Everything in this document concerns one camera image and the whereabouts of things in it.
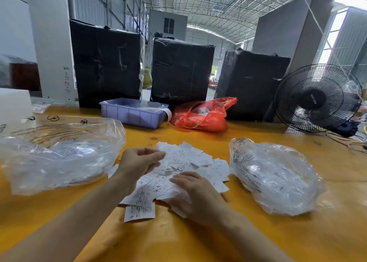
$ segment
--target pile of paper tags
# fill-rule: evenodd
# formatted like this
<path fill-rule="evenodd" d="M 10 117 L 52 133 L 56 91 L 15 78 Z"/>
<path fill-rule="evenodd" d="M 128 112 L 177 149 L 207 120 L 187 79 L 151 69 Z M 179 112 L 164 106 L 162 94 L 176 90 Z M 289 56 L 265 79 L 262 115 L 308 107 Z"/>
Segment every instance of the pile of paper tags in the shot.
<path fill-rule="evenodd" d="M 189 200 L 189 195 L 185 190 L 169 181 L 180 172 L 197 172 L 200 176 L 208 179 L 219 193 L 229 190 L 223 184 L 223 182 L 229 181 L 228 175 L 231 173 L 227 161 L 213 159 L 212 156 L 186 142 L 179 146 L 158 142 L 156 146 L 167 154 L 161 160 L 161 165 L 149 174 L 142 176 L 134 192 L 121 201 L 120 204 L 128 205 L 126 206 L 124 222 L 155 218 L 154 199 L 169 202 L 172 197 L 180 195 Z M 108 176 L 112 176 L 116 169 L 117 166 L 114 166 L 111 171 L 107 172 Z M 171 206 L 171 209 L 181 217 L 186 218 L 181 209 L 174 206 Z"/>

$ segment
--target packing tape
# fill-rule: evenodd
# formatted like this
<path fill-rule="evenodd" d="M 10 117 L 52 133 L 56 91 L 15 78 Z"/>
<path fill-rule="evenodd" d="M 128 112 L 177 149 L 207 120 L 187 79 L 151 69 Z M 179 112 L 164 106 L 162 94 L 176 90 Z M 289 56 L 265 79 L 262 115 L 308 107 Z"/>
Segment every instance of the packing tape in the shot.
<path fill-rule="evenodd" d="M 168 122 L 169 121 L 171 121 L 171 118 L 172 118 L 172 112 L 169 110 L 169 109 L 166 109 L 166 108 L 164 108 L 164 109 L 160 109 L 160 110 L 158 110 L 158 111 L 164 111 L 165 113 L 167 113 L 167 116 L 168 116 Z"/>

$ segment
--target fan motor hub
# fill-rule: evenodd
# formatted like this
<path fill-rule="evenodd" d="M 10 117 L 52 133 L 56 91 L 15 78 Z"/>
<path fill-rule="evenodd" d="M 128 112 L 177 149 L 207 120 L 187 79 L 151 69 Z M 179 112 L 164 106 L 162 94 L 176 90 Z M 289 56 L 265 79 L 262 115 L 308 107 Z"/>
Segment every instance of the fan motor hub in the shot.
<path fill-rule="evenodd" d="M 301 94 L 298 104 L 306 110 L 315 110 L 322 107 L 326 102 L 326 95 L 319 89 L 309 89 Z"/>

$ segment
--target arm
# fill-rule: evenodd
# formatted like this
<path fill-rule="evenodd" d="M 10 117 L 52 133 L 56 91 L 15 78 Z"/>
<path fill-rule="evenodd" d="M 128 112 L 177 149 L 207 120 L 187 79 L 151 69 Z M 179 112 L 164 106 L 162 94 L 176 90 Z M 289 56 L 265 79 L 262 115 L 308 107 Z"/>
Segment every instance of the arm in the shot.
<path fill-rule="evenodd" d="M 73 262 L 137 180 L 159 166 L 165 153 L 127 149 L 115 174 L 49 223 L 0 256 L 2 262 Z"/>
<path fill-rule="evenodd" d="M 176 197 L 170 205 L 181 208 L 195 222 L 215 228 L 240 252 L 253 262 L 292 262 L 242 214 L 230 209 L 213 186 L 196 172 L 183 172 L 171 179 L 187 191 L 191 203 Z"/>

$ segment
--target black wrapped box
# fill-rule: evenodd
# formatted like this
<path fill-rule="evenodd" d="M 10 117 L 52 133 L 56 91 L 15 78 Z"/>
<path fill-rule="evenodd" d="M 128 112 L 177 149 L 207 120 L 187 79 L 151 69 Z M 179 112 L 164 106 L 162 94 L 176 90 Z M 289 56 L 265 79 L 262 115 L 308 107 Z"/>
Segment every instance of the black wrapped box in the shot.
<path fill-rule="evenodd" d="M 170 109 L 205 101 L 214 49 L 213 45 L 154 38 L 151 100 L 167 103 Z"/>
<path fill-rule="evenodd" d="M 144 38 L 139 33 L 70 20 L 79 106 L 140 99 L 143 89 Z"/>
<path fill-rule="evenodd" d="M 290 58 L 241 49 L 226 51 L 214 99 L 236 97 L 226 119 L 262 121 Z"/>

